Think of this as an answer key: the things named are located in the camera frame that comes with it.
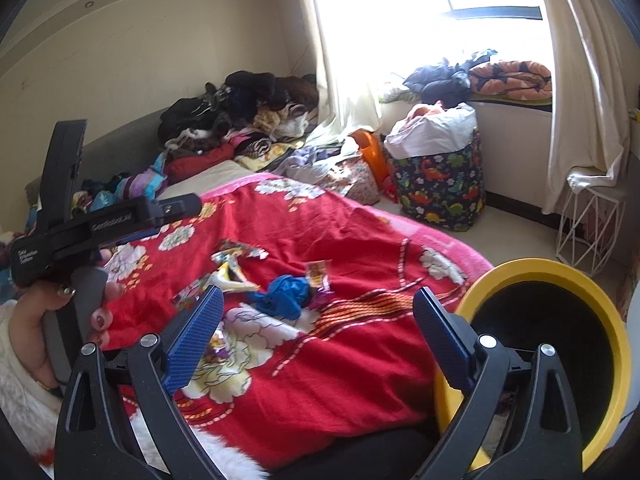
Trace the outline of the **pile of dark clothes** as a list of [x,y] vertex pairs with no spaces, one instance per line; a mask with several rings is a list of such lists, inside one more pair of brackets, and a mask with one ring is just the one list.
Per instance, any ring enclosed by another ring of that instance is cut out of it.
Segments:
[[278,77],[239,70],[216,87],[210,82],[196,98],[183,98],[160,114],[160,145],[170,159],[204,155],[232,136],[270,140],[305,134],[308,114],[319,105],[317,77]]

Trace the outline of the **cream curtain right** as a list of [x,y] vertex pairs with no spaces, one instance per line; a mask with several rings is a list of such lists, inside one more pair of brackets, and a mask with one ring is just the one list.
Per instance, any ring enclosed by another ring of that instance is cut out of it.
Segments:
[[629,96],[618,41],[620,16],[608,0],[542,0],[552,53],[552,124],[542,211],[566,190],[612,188],[626,166]]

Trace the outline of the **white bag in basket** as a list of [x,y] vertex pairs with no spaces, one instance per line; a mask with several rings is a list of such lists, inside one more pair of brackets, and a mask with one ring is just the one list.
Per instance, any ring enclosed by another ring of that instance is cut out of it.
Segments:
[[442,102],[418,104],[396,122],[383,144],[394,159],[449,154],[470,144],[476,128],[476,111],[466,103],[451,108]]

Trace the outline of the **dinosaur print storage basket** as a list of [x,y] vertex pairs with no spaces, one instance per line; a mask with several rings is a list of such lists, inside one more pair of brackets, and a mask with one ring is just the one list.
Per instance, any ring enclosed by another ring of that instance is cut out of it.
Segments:
[[461,150],[396,159],[385,153],[401,211],[409,218],[464,232],[486,202],[480,132]]

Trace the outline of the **red floral blanket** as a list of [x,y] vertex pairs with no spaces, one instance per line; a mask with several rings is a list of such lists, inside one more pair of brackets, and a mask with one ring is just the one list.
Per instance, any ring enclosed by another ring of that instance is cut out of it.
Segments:
[[224,293],[224,317],[178,409],[222,473],[267,479],[342,439],[433,415],[435,362],[412,314],[430,288],[454,310],[489,262],[460,240],[315,186],[247,177],[208,191],[201,213],[119,247],[108,264],[125,293],[113,347],[161,330],[231,252],[265,292],[326,260],[333,300],[296,321]]

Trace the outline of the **white fluffy sleeve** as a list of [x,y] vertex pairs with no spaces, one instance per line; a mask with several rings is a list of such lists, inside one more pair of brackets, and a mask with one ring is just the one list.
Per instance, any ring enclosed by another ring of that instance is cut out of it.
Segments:
[[61,400],[35,381],[17,359],[9,322],[16,301],[1,306],[1,411],[29,455],[53,477],[53,448]]

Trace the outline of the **orange patterned blanket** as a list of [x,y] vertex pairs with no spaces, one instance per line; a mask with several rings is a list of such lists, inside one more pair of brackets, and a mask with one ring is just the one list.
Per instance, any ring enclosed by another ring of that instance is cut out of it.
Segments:
[[534,61],[486,62],[469,71],[471,90],[480,96],[500,96],[513,101],[552,98],[552,75]]

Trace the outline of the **floral fabric bag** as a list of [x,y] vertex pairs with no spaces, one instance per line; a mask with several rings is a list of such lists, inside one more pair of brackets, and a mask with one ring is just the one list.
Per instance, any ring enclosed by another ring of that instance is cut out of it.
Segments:
[[338,162],[318,185],[361,205],[374,205],[380,200],[373,172],[363,158]]

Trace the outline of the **blue crumpled cloth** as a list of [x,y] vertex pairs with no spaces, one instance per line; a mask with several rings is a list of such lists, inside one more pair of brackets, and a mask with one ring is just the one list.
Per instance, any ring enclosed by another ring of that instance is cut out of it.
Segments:
[[273,280],[265,292],[248,292],[247,301],[259,312],[274,318],[296,321],[309,304],[310,286],[306,278],[281,275]]

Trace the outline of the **orange bag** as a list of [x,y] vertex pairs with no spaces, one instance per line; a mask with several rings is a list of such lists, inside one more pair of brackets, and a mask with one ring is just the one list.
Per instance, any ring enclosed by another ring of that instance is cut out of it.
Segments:
[[392,192],[392,179],[378,139],[372,132],[364,129],[358,129],[350,136],[358,144],[359,151],[364,161],[369,165],[378,189],[385,193]]

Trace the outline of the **yellow white snack wrapper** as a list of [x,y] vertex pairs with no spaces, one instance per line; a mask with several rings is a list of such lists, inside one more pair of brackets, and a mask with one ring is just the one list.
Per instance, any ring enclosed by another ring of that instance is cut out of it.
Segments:
[[216,286],[223,292],[258,292],[259,286],[243,273],[238,257],[231,252],[212,255],[216,270],[209,274],[207,286]]

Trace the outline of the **yellow rimmed trash bin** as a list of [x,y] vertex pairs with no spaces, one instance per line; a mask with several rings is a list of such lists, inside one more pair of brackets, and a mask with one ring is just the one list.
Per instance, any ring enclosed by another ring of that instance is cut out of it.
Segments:
[[413,315],[434,354],[442,438],[422,479],[580,479],[626,408],[631,350],[602,288],[525,258],[485,273],[448,312],[428,289]]

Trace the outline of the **cream curtain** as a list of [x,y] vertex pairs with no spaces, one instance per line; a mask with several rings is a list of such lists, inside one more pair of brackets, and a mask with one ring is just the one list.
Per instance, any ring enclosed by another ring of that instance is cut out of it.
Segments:
[[542,0],[552,53],[552,124],[542,211],[566,190],[612,188],[626,166],[629,96],[618,41],[620,16],[608,0]]
[[358,129],[388,133],[394,110],[380,102],[383,26],[375,0],[300,0],[300,6],[320,92],[309,142],[338,143]]

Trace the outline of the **dark navy jacket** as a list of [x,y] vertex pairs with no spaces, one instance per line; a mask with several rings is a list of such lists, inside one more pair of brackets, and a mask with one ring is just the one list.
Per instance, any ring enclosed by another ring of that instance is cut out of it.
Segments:
[[456,107],[471,94],[470,70],[489,62],[496,54],[494,49],[477,51],[456,64],[450,64],[446,58],[442,58],[434,65],[417,68],[402,84],[420,96],[423,104],[441,102],[445,108]]

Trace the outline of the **small colourful candy wrapper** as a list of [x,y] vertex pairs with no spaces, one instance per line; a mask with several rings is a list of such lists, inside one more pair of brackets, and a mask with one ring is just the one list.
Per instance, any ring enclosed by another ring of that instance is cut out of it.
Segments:
[[326,260],[306,263],[306,280],[309,285],[309,302],[311,310],[325,308],[334,297],[329,279],[329,263]]

